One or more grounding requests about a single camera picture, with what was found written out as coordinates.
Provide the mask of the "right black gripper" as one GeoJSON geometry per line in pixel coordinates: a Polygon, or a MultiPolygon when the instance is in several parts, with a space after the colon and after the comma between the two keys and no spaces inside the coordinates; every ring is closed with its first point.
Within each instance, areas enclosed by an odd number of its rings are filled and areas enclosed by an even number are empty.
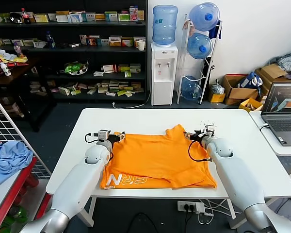
{"type": "Polygon", "coordinates": [[[196,142],[202,142],[202,139],[204,137],[204,133],[188,133],[188,132],[183,132],[185,135],[186,139],[196,141],[196,142]]]}

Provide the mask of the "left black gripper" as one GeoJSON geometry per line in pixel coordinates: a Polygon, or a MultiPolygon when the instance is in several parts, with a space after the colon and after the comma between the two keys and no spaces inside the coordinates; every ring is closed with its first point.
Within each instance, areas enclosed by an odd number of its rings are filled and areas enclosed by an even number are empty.
{"type": "Polygon", "coordinates": [[[110,134],[108,140],[114,144],[115,142],[120,142],[121,140],[125,139],[125,132],[116,132],[116,134],[110,134]]]}

